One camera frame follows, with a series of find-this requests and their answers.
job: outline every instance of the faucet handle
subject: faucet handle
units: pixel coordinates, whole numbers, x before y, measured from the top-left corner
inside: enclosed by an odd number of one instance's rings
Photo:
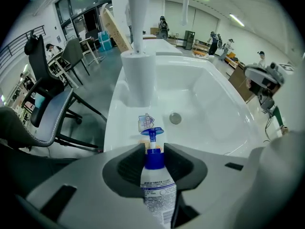
[[[143,27],[149,0],[128,0],[132,22],[133,49],[135,54],[143,53]]]

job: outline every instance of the black metal railing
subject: black metal railing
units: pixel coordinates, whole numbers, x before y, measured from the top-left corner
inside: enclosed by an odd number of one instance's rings
[[[36,36],[45,36],[46,32],[44,31],[44,25],[36,27],[34,29],[34,35]],[[16,39],[12,40],[7,46],[5,46],[0,52],[0,69],[5,65],[5,63],[16,53],[18,53],[21,49],[24,48],[28,39],[30,38],[30,32],[23,33]]]

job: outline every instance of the ceiling light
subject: ceiling light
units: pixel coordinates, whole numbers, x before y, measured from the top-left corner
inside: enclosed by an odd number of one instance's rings
[[[241,26],[244,26],[244,24],[238,19],[236,18],[233,14],[230,13],[230,16],[236,20],[237,23],[239,23]]]
[[[28,64],[25,65],[25,67],[24,67],[24,69],[23,69],[23,73],[26,72],[27,68],[28,68]]]

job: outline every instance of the sink drain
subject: sink drain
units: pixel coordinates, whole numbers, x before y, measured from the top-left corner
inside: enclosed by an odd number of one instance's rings
[[[181,122],[181,115],[178,113],[171,113],[170,121],[175,125],[179,124]]]

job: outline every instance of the chair wheel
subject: chair wheel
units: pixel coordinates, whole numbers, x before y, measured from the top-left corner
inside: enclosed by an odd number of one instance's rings
[[[80,125],[82,123],[82,119],[76,119],[76,123]]]

